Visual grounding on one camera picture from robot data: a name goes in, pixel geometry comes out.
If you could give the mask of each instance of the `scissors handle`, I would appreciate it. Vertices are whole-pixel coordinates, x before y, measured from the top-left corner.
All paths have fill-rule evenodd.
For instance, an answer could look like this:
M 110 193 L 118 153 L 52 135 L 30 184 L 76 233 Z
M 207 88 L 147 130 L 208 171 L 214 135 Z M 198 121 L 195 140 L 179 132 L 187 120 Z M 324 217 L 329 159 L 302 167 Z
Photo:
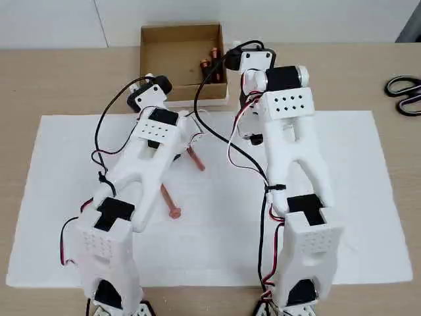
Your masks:
M 419 102 L 419 101 L 421 101 L 421 94 L 410 95 L 408 98 L 403 99 L 396 104 L 396 110 L 402 115 L 405 115 L 407 117 L 417 117 L 418 115 L 421 115 L 421 106 L 420 106 L 420 109 L 417 111 L 409 111 L 405 109 L 405 107 L 408 104 Z
M 406 87 L 406 88 L 403 88 L 403 89 L 400 89 L 400 90 L 391 89 L 392 85 L 396 84 L 397 82 L 410 82 L 410 83 L 412 83 L 412 86 Z M 419 90 L 419 93 L 421 93 L 421 79 L 419 79 L 417 77 L 412 77 L 412 76 L 394 77 L 391 80 L 389 80 L 384 87 L 384 92 L 389 97 L 399 97 L 401 95 L 414 94 L 418 90 Z

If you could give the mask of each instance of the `cardboard box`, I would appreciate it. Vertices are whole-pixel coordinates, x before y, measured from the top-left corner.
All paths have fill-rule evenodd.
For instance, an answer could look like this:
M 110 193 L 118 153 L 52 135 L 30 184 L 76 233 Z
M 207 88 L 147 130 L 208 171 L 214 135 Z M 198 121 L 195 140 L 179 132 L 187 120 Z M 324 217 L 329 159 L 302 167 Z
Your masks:
M 172 83 L 169 106 L 192 106 L 203 80 L 200 61 L 210 57 L 213 47 L 224 53 L 222 29 L 219 24 L 177 26 L 143 26 L 140 44 L 140 75 L 165 75 Z M 199 98 L 200 105 L 225 105 L 227 79 L 206 84 Z

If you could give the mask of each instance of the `cable tie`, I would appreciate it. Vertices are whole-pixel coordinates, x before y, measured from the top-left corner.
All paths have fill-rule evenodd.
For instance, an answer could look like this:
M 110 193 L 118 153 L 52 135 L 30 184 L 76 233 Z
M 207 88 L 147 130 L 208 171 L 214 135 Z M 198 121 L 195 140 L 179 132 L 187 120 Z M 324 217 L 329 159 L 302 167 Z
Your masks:
M 100 181 L 100 183 L 106 183 L 106 184 L 108 184 L 110 186 L 110 188 L 111 188 L 112 195 L 115 198 L 116 195 L 117 195 L 117 192 L 116 192 L 116 188 L 115 188 L 114 184 L 112 184 L 112 182 L 109 181 L 107 179 L 107 177 L 104 174 L 101 173 L 101 171 L 98 172 L 98 175 L 99 175 L 98 180 Z
M 274 186 L 265 186 L 264 192 L 268 193 L 269 191 L 276 190 L 276 191 L 282 191 L 286 190 L 287 186 L 285 184 L 275 184 Z

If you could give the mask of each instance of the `white wall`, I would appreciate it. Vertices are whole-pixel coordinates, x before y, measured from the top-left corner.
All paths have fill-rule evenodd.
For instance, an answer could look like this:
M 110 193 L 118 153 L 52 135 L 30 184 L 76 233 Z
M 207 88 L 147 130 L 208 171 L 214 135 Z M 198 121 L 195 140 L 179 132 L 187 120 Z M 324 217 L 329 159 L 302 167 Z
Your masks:
M 224 39 L 396 40 L 419 0 L 0 0 L 0 47 L 138 45 L 146 24 L 221 21 Z
M 91 0 L 0 0 L 0 48 L 106 46 Z

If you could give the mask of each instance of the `copper screw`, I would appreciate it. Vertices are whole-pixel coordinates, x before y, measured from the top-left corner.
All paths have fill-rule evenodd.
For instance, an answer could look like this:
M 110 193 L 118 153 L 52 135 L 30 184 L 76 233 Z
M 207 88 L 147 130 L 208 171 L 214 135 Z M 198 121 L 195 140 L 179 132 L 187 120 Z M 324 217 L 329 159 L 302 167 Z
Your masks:
M 199 156 L 196 154 L 196 152 L 193 150 L 191 146 L 187 148 L 187 152 L 189 153 L 190 158 L 192 158 L 193 161 L 195 162 L 196 167 L 200 171 L 204 171 L 205 165 L 202 163 L 202 160 L 200 160 Z
M 200 68 L 205 69 L 206 67 L 210 66 L 211 62 L 208 59 L 203 59 L 200 62 Z
M 211 55 L 212 58 L 217 59 L 218 58 L 218 48 L 213 47 L 210 50 L 210 55 Z
M 161 184 L 161 194 L 165 200 L 165 203 L 170 209 L 170 217 L 172 219 L 177 219 L 178 217 L 180 217 L 182 215 L 182 209 L 180 209 L 179 207 L 176 207 L 176 205 L 174 204 L 174 201 L 172 201 L 172 198 L 170 194 L 168 193 L 168 190 L 165 188 L 164 184 Z
M 210 55 L 212 57 L 213 63 L 215 64 L 216 63 L 216 60 L 218 58 L 218 48 L 217 47 L 213 47 L 210 50 Z M 216 73 L 215 74 L 215 80 L 216 80 L 216 82 L 221 82 L 221 75 L 219 73 Z

